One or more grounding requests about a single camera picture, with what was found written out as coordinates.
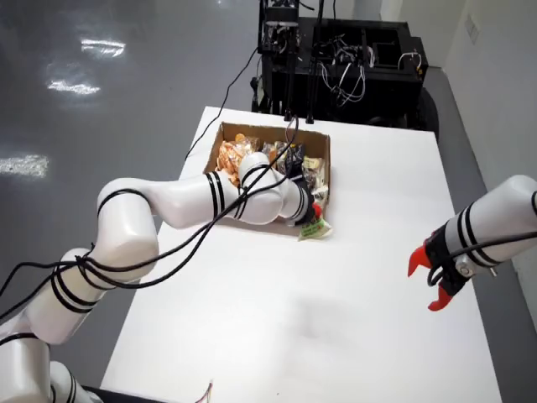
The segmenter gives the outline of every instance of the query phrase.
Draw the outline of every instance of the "white table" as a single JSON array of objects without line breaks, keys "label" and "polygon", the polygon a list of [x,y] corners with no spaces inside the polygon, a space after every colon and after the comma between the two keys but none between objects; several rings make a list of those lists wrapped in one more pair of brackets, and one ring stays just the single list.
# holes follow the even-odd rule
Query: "white table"
[{"label": "white table", "polygon": [[[216,114],[206,108],[196,137]],[[202,172],[222,120],[287,124],[225,110],[181,178]],[[213,379],[213,403],[501,401],[472,283],[433,313],[426,269],[407,278],[412,251],[454,214],[433,133],[300,128],[331,136],[332,236],[216,226],[179,274],[136,293],[102,388],[186,403]],[[163,224],[161,251],[193,231]]]}]

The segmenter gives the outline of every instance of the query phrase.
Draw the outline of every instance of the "black end effector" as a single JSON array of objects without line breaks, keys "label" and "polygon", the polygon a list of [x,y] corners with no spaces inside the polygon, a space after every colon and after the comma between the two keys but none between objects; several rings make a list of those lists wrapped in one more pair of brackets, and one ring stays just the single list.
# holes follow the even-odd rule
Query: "black end effector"
[{"label": "black end effector", "polygon": [[[446,225],[433,232],[432,236],[425,240],[425,253],[429,258],[431,271],[427,276],[427,283],[430,287],[436,285],[440,280],[440,287],[448,296],[454,296],[468,281],[455,267],[455,261],[450,259],[450,252],[446,244]],[[433,278],[434,273],[441,269],[441,272]]]},{"label": "black end effector", "polygon": [[307,201],[305,201],[307,210],[305,215],[297,222],[296,225],[306,224],[311,222],[315,217],[315,209],[313,203],[315,198],[308,188],[308,183],[305,180],[304,172],[302,170],[302,163],[305,157],[305,148],[303,145],[291,145],[292,149],[285,156],[285,172],[288,173],[288,177],[307,195]]}]

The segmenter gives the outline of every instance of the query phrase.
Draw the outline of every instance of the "gray floor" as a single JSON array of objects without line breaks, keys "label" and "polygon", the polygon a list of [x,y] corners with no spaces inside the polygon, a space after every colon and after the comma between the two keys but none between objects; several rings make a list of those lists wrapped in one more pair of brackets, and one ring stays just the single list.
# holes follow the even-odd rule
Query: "gray floor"
[{"label": "gray floor", "polygon": [[[0,161],[48,160],[43,177],[0,172],[0,280],[23,259],[52,261],[88,246],[96,195],[107,181],[178,177],[203,107],[220,104],[253,50],[257,6],[248,0],[0,2]],[[232,90],[229,107],[249,109],[254,68]],[[441,155],[460,210],[485,187],[446,77],[431,69],[425,84],[439,108]],[[22,273],[0,309],[43,275]],[[513,268],[474,284],[503,400],[537,401],[537,337]],[[99,385],[132,297],[121,290],[106,295],[67,344],[53,347],[54,359],[82,383]]]}]

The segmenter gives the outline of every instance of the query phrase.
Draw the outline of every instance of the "wire on table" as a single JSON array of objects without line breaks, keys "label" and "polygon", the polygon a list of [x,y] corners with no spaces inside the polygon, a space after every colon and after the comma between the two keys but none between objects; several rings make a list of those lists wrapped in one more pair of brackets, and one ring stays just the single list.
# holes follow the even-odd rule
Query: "wire on table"
[{"label": "wire on table", "polygon": [[211,403],[211,391],[212,391],[212,381],[209,383],[209,387],[207,388],[203,396],[200,399],[196,400],[195,403],[201,403],[205,399],[207,399],[207,403]]}]

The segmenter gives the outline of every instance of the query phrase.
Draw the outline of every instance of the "green snack package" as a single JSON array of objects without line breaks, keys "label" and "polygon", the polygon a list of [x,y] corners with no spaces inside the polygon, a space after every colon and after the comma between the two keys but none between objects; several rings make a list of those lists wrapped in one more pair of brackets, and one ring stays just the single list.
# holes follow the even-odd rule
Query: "green snack package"
[{"label": "green snack package", "polygon": [[331,225],[325,221],[323,217],[314,218],[314,220],[308,224],[302,226],[299,235],[299,241],[304,239],[318,239],[323,238],[329,232],[331,232]]}]

